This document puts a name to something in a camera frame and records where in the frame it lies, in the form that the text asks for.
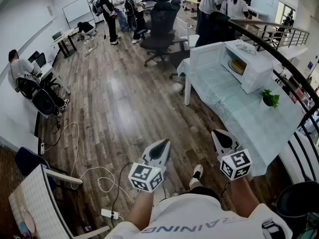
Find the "window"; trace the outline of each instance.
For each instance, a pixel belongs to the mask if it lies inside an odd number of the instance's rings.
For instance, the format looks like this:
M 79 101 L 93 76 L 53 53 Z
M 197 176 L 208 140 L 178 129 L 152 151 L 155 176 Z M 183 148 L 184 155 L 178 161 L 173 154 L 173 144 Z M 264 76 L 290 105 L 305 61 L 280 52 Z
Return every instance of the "window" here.
M 292 9 L 291 7 L 289 7 L 288 5 L 284 4 L 283 2 L 279 2 L 275 23 L 283 24 L 284 20 L 286 19 L 286 17 L 291 11 L 293 12 L 292 19 L 295 20 L 296 11 Z

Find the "white chair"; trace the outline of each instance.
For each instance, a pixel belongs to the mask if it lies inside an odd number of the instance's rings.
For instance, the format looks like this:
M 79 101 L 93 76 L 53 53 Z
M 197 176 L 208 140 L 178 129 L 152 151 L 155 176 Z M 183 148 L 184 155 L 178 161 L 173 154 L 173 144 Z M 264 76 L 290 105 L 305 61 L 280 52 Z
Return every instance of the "white chair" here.
M 182 21 L 180 18 L 176 18 L 176 19 L 177 19 L 178 37 L 180 39 L 187 39 L 187 42 L 184 43 L 186 49 L 194 48 L 199 38 L 199 35 L 198 34 L 189 35 L 188 23 Z

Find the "green plant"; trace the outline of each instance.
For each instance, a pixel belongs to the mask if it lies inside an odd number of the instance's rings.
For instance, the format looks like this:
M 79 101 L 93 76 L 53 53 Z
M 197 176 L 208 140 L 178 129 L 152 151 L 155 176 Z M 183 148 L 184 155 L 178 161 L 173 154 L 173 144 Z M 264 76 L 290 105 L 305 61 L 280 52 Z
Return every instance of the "green plant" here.
M 263 101 L 268 106 L 276 108 L 279 104 L 279 95 L 272 95 L 271 90 L 264 90 L 260 93 L 263 96 Z

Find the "sneaker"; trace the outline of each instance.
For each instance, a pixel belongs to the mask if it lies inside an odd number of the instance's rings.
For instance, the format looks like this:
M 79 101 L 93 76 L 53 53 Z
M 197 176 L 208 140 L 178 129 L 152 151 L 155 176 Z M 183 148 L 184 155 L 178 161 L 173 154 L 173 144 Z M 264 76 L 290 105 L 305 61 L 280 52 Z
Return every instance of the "sneaker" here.
M 193 176 L 192 176 L 191 181 L 189 183 L 189 187 L 191 187 L 194 182 L 199 181 L 199 179 L 203 175 L 203 172 L 204 172 L 204 167 L 200 164 L 196 165 L 196 167 L 194 169 Z
M 67 108 L 69 102 L 70 102 L 70 100 L 68 100 L 68 99 L 65 99 L 65 100 L 64 100 L 64 105 L 63 105 L 62 107 L 60 107 L 60 110 L 61 110 L 62 112 L 65 112 L 65 110 L 66 110 L 66 108 Z
M 141 40 L 141 39 L 138 39 L 138 40 L 133 39 L 132 43 L 133 43 L 133 44 L 136 44 L 136 43 L 138 43 L 140 40 Z

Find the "potted plant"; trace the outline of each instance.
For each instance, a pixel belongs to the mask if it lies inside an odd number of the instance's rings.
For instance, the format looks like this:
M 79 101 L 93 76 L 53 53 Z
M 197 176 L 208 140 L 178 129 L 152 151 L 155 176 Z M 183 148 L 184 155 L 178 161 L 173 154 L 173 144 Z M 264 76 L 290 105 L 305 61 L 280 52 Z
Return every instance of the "potted plant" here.
M 260 107 L 262 110 L 267 110 L 270 107 L 276 108 L 278 106 L 279 95 L 272 95 L 271 90 L 264 90 L 260 94 L 263 97 L 260 102 Z

